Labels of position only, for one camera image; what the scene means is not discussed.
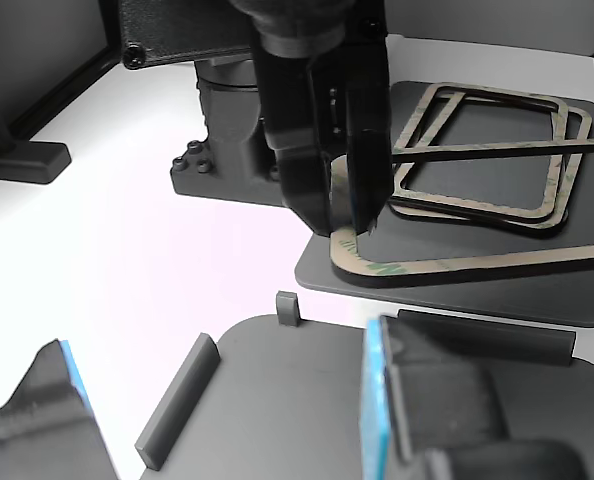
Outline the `dark grey active gripper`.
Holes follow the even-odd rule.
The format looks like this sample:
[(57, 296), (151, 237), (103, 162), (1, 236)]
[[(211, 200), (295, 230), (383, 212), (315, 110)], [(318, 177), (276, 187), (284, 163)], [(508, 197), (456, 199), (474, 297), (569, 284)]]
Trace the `dark grey active gripper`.
[(356, 1), (330, 52), (283, 58), (253, 32), (264, 129), (285, 205), (320, 236), (331, 233), (326, 151), (347, 151), (352, 222), (370, 230), (393, 192), (385, 3)]

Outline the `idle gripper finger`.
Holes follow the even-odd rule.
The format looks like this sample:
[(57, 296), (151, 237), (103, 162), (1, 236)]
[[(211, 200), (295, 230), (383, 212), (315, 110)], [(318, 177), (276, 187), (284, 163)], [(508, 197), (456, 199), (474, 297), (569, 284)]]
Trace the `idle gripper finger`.
[(385, 317), (363, 335), (365, 479), (500, 479), (508, 429), (490, 375)]
[(66, 341), (42, 346), (0, 407), (0, 479), (115, 479)]

